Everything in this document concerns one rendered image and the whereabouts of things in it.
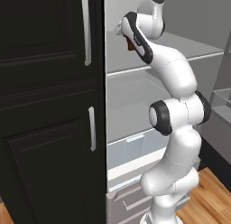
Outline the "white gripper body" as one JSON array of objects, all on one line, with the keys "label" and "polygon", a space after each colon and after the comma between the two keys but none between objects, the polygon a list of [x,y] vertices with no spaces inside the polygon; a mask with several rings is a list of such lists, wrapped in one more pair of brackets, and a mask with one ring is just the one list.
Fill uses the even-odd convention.
[{"label": "white gripper body", "polygon": [[115,34],[116,35],[125,35],[126,29],[126,18],[123,17],[119,24],[115,27]]}]

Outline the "glass fridge shelf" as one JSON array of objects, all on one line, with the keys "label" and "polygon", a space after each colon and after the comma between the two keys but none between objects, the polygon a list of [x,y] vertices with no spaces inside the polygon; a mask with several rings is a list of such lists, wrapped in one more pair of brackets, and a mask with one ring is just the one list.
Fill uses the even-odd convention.
[{"label": "glass fridge shelf", "polygon": [[[180,51],[188,61],[201,60],[222,55],[223,50],[205,43],[192,41],[171,33],[164,33],[156,44],[175,48]],[[114,32],[106,33],[106,72],[114,73],[123,70],[133,70],[145,67],[135,51],[127,50],[127,43],[122,35]]]}]

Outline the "grey open fridge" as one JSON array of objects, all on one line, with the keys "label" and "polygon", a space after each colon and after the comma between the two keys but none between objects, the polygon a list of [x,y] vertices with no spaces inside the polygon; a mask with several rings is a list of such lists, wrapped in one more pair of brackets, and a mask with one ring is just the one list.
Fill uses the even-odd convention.
[{"label": "grey open fridge", "polygon": [[[106,0],[106,33],[114,32],[113,27],[120,18],[129,11],[136,11],[142,1]],[[226,19],[231,18],[231,0],[164,0],[162,16],[165,22],[163,33],[225,49],[226,38],[230,33]],[[203,60],[187,61],[198,83],[197,91],[206,98],[199,90],[199,79],[205,71]],[[145,67],[140,69],[106,73],[107,144],[155,129],[150,123],[149,106],[170,97],[159,75],[149,65],[145,64]],[[200,151],[200,128],[205,123],[194,126],[201,136]],[[136,181],[141,185],[143,173],[152,169],[162,159],[167,145],[111,170],[107,169],[106,194]],[[196,170],[201,162],[198,156],[194,161]]]}]

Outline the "clear fridge door bin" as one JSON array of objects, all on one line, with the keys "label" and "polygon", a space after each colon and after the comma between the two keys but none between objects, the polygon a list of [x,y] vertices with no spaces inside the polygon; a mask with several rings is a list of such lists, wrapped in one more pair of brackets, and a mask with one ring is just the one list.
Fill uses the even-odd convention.
[{"label": "clear fridge door bin", "polygon": [[211,106],[219,114],[231,116],[231,89],[214,90],[211,95]]}]

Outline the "clear fridge crisper drawer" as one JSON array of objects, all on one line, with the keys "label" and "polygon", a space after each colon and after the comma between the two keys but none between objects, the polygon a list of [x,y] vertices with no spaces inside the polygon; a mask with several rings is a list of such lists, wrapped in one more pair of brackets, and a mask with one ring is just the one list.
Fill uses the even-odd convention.
[{"label": "clear fridge crisper drawer", "polygon": [[107,169],[111,170],[146,154],[162,149],[168,144],[169,137],[155,129],[114,141],[107,145]]}]

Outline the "grey fridge door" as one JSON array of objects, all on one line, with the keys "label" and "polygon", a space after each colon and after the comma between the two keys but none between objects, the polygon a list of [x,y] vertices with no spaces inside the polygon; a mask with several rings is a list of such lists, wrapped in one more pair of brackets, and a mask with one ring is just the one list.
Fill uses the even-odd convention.
[{"label": "grey fridge door", "polygon": [[[199,90],[211,104],[214,90],[231,89],[231,32],[224,53],[205,58],[205,71],[199,79]],[[199,168],[208,167],[231,192],[231,116],[221,115],[211,107],[211,117],[201,126],[202,150]]]}]

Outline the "brown soda can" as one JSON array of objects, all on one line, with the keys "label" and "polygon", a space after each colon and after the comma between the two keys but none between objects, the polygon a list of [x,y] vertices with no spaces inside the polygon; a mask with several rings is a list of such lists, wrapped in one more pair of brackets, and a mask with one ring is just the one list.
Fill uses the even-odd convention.
[{"label": "brown soda can", "polygon": [[126,38],[126,41],[127,41],[128,51],[134,51],[135,47],[134,47],[133,43],[130,41],[130,39],[127,36],[125,36],[125,38]]}]

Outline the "black cupboard door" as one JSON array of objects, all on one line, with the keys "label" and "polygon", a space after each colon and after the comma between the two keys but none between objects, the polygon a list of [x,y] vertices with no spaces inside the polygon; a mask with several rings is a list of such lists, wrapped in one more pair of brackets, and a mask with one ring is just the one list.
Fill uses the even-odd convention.
[{"label": "black cupboard door", "polygon": [[106,224],[97,93],[91,80],[0,100],[0,195],[14,224]]},{"label": "black cupboard door", "polygon": [[102,58],[102,0],[88,4],[86,66],[81,0],[0,0],[0,89],[95,78]]}]

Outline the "grey freezer drawer front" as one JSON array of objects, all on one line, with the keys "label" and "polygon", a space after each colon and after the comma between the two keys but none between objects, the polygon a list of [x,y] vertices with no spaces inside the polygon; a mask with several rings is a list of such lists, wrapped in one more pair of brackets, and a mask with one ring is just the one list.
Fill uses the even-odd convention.
[{"label": "grey freezer drawer front", "polygon": [[140,185],[139,181],[127,184],[121,188],[110,191],[106,195],[106,224],[140,224],[140,220],[145,214],[152,209],[160,213],[161,208],[165,208],[168,213],[179,210],[184,207],[190,200],[189,192],[180,193],[181,198],[172,198],[170,195],[152,197],[151,200],[127,211],[123,201],[127,205],[134,203],[148,195],[143,189],[134,192],[118,201],[114,201],[117,193],[124,193]]}]

